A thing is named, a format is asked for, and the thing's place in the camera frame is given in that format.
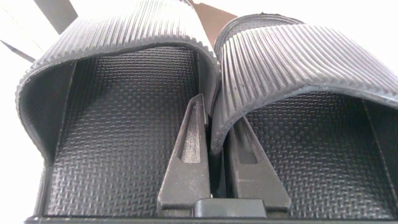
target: footbed pattern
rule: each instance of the footbed pattern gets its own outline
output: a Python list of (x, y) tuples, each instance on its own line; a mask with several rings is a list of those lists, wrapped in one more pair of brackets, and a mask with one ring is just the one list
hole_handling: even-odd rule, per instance
[(46, 215), (154, 217), (197, 56), (157, 47), (78, 62)]
[(246, 116), (292, 199), (291, 218), (397, 218), (362, 100), (315, 92)]

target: black slide sandal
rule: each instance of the black slide sandal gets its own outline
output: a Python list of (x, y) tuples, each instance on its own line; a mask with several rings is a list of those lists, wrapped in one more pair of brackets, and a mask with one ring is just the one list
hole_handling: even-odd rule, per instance
[(201, 93), (210, 115), (219, 79), (187, 1), (78, 18), (17, 90), (22, 124), (46, 162), (35, 215), (156, 217), (188, 102)]
[[(213, 157), (247, 114), (247, 122), (229, 132), (225, 149), (252, 150), (248, 166), (254, 169), (256, 143), (245, 145), (236, 135), (250, 124), (290, 196), (290, 218), (396, 219), (397, 77), (329, 28), (241, 31), (215, 46), (223, 85), (213, 116)], [(242, 190), (250, 187), (242, 183), (261, 177), (242, 177), (236, 167), (243, 158), (229, 156), (232, 191), (245, 198)]]

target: ribbed rubber strap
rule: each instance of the ribbed rubber strap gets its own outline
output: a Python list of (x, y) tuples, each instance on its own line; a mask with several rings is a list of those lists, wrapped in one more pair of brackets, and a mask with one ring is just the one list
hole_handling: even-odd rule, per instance
[(398, 79), (341, 33), (307, 24), (246, 30), (219, 55), (222, 86), (213, 114), (211, 153), (246, 113), (310, 91), (332, 91), (398, 108)]
[(201, 63), (206, 63), (208, 72), (202, 72), (200, 88), (205, 98), (206, 112), (210, 114), (220, 80), (220, 66), (201, 22), (188, 1), (141, 0), (121, 11), (127, 13), (77, 18), (21, 79), (16, 93), (17, 106), (24, 85), (37, 74), (60, 63), (160, 45), (179, 45), (195, 50), (205, 59)]

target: slide sandal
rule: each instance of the slide sandal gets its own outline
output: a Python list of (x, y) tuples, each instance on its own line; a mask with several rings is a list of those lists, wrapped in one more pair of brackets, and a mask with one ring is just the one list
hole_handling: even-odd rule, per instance
[(289, 24), (241, 17), (216, 41), (210, 156), (224, 148), (228, 191), (289, 218), (396, 219), (397, 75), (331, 28), (271, 17)]
[[(18, 86), (19, 117), (45, 158), (38, 217), (156, 217), (188, 103), (197, 96), (198, 122), (213, 111), (220, 68), (188, 1), (137, 1), (129, 13), (79, 17)], [(181, 133), (179, 144), (192, 137)]]

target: white background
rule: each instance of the white background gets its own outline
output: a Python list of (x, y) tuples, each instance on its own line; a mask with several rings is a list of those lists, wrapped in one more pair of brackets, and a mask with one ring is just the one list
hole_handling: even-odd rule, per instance
[[(282, 14), (342, 31), (398, 73), (395, 1), (202, 0), (237, 16)], [(128, 10), (130, 1), (71, 0), (79, 16)], [(58, 34), (32, 0), (0, 0), (0, 39), (38, 58)], [(21, 222), (32, 215), (43, 160), (15, 110), (15, 90), (30, 63), (0, 44), (0, 217)]]

